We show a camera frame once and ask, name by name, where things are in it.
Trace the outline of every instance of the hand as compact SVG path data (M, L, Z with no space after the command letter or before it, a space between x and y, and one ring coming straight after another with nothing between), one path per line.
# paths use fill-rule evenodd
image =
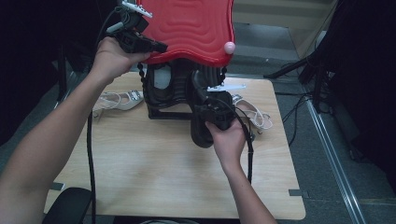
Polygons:
M210 122L206 122L205 125L212 134L214 148L224 173L228 175L235 169L242 169L240 160L246 138L239 121L234 119L226 131L220 130Z
M146 60L149 53L125 53L118 41L112 37L105 37L99 42L92 73L99 76L106 85L110 84L114 78L128 72L134 63Z

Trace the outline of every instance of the person's left hand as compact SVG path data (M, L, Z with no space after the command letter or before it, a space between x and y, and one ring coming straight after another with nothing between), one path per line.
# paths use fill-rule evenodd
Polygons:
M128 72L134 63L146 60L149 53L125 53L119 42L112 37L105 37L99 42L93 63L93 74L100 74L105 84Z

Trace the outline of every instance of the person's right arm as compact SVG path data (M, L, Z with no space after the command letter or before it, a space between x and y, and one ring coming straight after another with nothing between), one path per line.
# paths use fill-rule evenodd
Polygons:
M230 183L241 223L276 223L242 169L240 159L246 139L239 121L235 119L226 131L210 122L206 127L213 136L214 148Z

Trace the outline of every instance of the metal floor strip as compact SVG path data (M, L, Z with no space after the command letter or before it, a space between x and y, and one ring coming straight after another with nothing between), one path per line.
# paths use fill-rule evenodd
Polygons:
M361 211L361 206L355 196L355 192L352 186L349 183L347 175L344 172L344 168L340 160L338 159L337 152L332 145L332 140L328 135L322 117L320 114L317 113L311 101L307 101L307 105L312 120L314 121L315 127L317 128L320 141L322 142L324 150L326 152L327 159L329 160L329 164L332 167L332 172L334 174L335 180L344 198L346 209L348 210L352 222L354 224L365 224L367 222L364 218L363 212Z

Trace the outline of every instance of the red tray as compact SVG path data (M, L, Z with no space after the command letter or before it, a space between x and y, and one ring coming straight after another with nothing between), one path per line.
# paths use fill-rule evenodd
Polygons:
M212 67L229 63L227 42L234 43L233 0L137 0L152 13L143 35L168 45L165 53L153 52L145 63L165 63L187 58Z

